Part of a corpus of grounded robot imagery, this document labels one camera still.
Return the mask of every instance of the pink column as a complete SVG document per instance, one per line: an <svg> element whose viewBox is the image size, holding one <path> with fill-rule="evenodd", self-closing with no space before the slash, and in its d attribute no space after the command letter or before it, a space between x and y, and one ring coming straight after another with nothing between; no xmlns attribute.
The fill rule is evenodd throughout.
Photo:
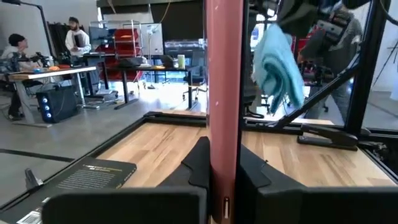
<svg viewBox="0 0 398 224"><path fill-rule="evenodd" d="M210 160L213 218L217 223L233 223L242 26L243 0L206 1ZM225 201L229 202L227 213Z"/></svg>

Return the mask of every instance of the light blue cloth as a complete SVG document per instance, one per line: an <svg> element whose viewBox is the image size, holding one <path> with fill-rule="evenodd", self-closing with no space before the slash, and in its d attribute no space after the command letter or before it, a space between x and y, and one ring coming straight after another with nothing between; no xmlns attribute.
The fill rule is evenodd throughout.
<svg viewBox="0 0 398 224"><path fill-rule="evenodd" d="M254 51L253 79L265 95L274 96L271 113L278 110L284 96L295 108L304 104L304 81L294 59L292 36L285 35L277 24L264 33Z"/></svg>

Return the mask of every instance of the pc case with blue lights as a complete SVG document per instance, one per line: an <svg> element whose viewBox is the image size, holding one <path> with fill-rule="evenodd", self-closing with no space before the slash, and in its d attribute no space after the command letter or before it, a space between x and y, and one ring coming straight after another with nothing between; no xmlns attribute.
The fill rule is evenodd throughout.
<svg viewBox="0 0 398 224"><path fill-rule="evenodd" d="M45 123L58 123L78 113L78 103L72 86L36 93L40 114Z"/></svg>

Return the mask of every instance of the gray floor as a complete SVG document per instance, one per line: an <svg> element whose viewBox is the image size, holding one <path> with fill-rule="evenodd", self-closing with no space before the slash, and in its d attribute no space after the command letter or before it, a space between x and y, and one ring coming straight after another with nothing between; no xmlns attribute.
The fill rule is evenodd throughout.
<svg viewBox="0 0 398 224"><path fill-rule="evenodd" d="M112 87L120 90L121 84L113 83ZM103 106L98 111L83 110L79 115L48 129L14 125L0 114L0 148L78 158L150 110L184 110L188 106L187 101L182 100L182 92L187 90L186 85L159 85L156 90L141 90L138 93L136 86L131 84L129 90L137 93L131 98L138 98L138 102L117 111L113 110L114 105ZM8 102L8 98L0 97L0 105ZM193 110L205 112L206 96L202 93L199 102ZM322 113L320 119L343 125L334 101L329 98L326 104L330 110L328 113ZM281 107L277 115L283 116L292 110ZM258 108L258 111L265 113L264 108ZM368 128L398 129L396 117L372 105L367 107L364 125ZM24 191L24 169L31 168L38 177L45 179L65 165L63 162L0 154L0 204Z"/></svg>
<svg viewBox="0 0 398 224"><path fill-rule="evenodd" d="M0 153L0 205L26 190L26 168L30 168L37 178L46 179L54 174L55 170L60 170L66 165L66 162Z"/></svg>

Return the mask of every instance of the man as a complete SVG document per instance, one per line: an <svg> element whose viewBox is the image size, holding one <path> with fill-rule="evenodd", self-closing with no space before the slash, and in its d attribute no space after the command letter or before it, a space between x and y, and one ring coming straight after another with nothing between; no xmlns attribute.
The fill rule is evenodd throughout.
<svg viewBox="0 0 398 224"><path fill-rule="evenodd" d="M350 13L347 8L342 6L338 11L348 13L352 18L340 43L336 46L331 46L329 49L324 49L323 38L325 36L325 32L323 30L317 30L308 40L304 49L302 49L302 51L298 54L298 62L311 59L320 59L323 61L323 66L330 68L334 74L339 74L347 68L349 63L356 55L358 42L361 40L360 37L362 36L363 32L360 22L354 18L354 14ZM322 87L311 87L310 96L321 90L321 88ZM350 99L348 88L349 82L346 82L331 93L331 96L333 97L341 113L344 123L347 119ZM326 99L327 97L309 109L305 117L308 119L318 119Z"/></svg>
<svg viewBox="0 0 398 224"><path fill-rule="evenodd" d="M13 53L19 53L25 55L25 49L28 48L27 39L19 34L11 34L8 38L10 46L7 46L1 55L1 58L12 58ZM19 62L19 68L25 71L32 71L35 65L31 65L30 62Z"/></svg>
<svg viewBox="0 0 398 224"><path fill-rule="evenodd" d="M5 51L1 55L2 59L12 58L13 53L19 53L19 55L25 55L25 49L28 48L27 39L19 34L11 34L8 38L8 42L10 46L6 47ZM31 72L36 65L30 64L30 62L19 62L19 69L23 71ZM30 82L29 80L24 81L25 87L32 87L34 85L40 85L41 82ZM18 94L15 90L13 90L13 95L11 99L11 105L8 109L9 119L13 121L19 121L22 119L23 115L20 114L19 108L21 107L21 101L19 99Z"/></svg>
<svg viewBox="0 0 398 224"><path fill-rule="evenodd" d="M72 56L80 57L91 50L90 37L80 28L79 20L75 17L69 18L69 28L65 45Z"/></svg>
<svg viewBox="0 0 398 224"><path fill-rule="evenodd" d="M70 30L67 33L65 45L67 46L67 49L72 56L71 63L74 65L83 65L84 62L82 56L84 54L87 54L91 50L90 37L83 30L80 29L79 20L75 17L69 18L69 28ZM87 95L89 93L89 83L85 75L81 77L81 82L83 84L85 94ZM93 76L91 78L92 83L95 80L99 80L99 76Z"/></svg>

